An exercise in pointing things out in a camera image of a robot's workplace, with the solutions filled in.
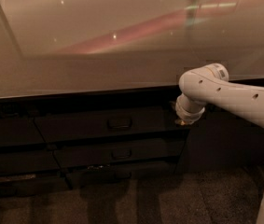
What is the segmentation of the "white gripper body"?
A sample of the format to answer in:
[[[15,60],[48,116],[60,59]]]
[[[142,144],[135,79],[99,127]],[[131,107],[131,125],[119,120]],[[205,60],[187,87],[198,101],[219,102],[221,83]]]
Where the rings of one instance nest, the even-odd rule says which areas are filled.
[[[189,124],[193,124],[194,122],[199,120],[204,111],[204,105],[199,105],[195,103],[184,94],[181,94],[176,99],[176,115],[183,121],[188,122]]]

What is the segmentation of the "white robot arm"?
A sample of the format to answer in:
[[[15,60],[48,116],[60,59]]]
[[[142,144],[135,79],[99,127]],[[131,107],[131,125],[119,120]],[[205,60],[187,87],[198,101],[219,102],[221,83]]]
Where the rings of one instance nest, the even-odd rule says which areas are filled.
[[[199,120],[205,106],[212,104],[264,129],[264,87],[231,83],[220,63],[186,71],[179,78],[179,88],[175,112],[181,125]],[[264,194],[256,224],[264,224]]]

